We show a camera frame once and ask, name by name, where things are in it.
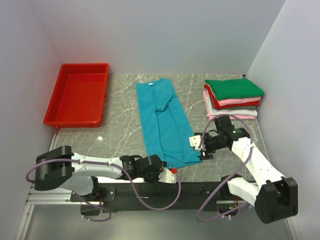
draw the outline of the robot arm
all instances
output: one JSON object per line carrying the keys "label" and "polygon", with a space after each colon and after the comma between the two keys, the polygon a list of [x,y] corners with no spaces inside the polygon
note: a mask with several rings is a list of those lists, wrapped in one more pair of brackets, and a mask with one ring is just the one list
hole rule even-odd
{"label": "robot arm", "polygon": [[125,169],[132,179],[143,178],[147,183],[176,183],[176,175],[166,168],[166,162],[161,161],[157,155],[145,158],[138,155],[99,158],[73,153],[70,146],[61,146],[38,156],[36,163],[52,159],[72,159],[78,162],[54,162],[40,166],[35,172],[35,190],[63,188],[85,196],[87,199],[90,196],[95,198],[100,193],[96,177],[128,180],[119,168],[106,165],[107,162]]}
{"label": "robot arm", "polygon": [[[215,119],[218,135],[204,136],[203,145],[199,148],[201,136],[190,137],[190,145],[201,151],[204,159],[222,148],[229,148],[241,161],[245,162],[250,152],[250,138],[244,128],[232,125],[228,116]],[[298,185],[290,177],[286,178],[276,170],[256,145],[252,144],[252,155],[246,164],[255,179],[255,184],[247,182],[240,175],[235,175],[227,182],[227,194],[238,196],[254,206],[263,223],[270,223],[298,214]]]}

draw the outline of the stack of folded clothes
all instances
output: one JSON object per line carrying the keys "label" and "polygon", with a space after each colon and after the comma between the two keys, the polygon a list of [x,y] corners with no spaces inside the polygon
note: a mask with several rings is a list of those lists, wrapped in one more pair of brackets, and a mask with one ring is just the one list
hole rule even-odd
{"label": "stack of folded clothes", "polygon": [[240,119],[255,119],[264,91],[246,78],[230,80],[205,80],[203,97],[207,116],[235,115]]}

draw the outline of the gray marble surface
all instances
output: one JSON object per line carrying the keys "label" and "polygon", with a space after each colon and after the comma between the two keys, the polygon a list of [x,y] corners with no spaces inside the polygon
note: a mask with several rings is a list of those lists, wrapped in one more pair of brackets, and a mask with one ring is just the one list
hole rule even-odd
{"label": "gray marble surface", "polygon": [[[208,122],[203,97],[206,79],[239,79],[232,74],[115,74],[107,83],[107,98],[104,103],[103,123],[99,128],[62,128],[54,146],[72,146],[72,151],[100,158],[113,158],[122,155],[146,156],[146,150],[139,118],[136,83],[170,78],[178,94],[194,132],[202,132]],[[242,127],[237,120],[232,121],[236,128]],[[257,120],[246,120],[251,127],[253,140],[266,156]],[[214,159],[178,170],[183,182],[220,181],[241,165],[241,160],[229,149],[218,150]],[[239,172],[247,181],[253,181],[250,172],[244,168]]]}

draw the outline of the pant leg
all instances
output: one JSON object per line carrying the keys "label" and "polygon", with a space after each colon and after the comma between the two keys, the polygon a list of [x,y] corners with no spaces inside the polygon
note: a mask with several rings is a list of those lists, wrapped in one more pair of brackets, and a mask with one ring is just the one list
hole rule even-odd
{"label": "pant leg", "polygon": [[136,90],[147,154],[157,154],[169,168],[201,162],[190,147],[193,131],[171,80],[137,83]]}

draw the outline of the white wall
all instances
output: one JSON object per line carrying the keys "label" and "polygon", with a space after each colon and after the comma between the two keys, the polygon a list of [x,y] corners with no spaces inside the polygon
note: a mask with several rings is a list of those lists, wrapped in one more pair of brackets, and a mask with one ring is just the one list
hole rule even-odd
{"label": "white wall", "polygon": [[49,149],[43,119],[61,62],[26,0],[0,1],[0,238],[14,238],[30,184],[26,171]]}
{"label": "white wall", "polygon": [[298,182],[304,240],[320,236],[319,10],[287,0],[247,74],[266,93],[258,120],[271,161]]}
{"label": "white wall", "polygon": [[28,0],[63,63],[245,74],[285,0]]}

